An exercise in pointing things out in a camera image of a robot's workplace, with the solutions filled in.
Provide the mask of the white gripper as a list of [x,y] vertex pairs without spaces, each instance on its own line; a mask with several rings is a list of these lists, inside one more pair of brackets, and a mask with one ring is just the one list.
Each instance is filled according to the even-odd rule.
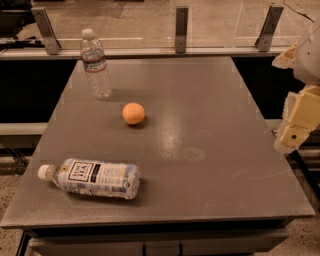
[[292,69],[294,77],[306,85],[298,93],[289,92],[282,122],[276,133],[274,149],[281,154],[297,150],[320,125],[320,19],[272,61],[280,69]]

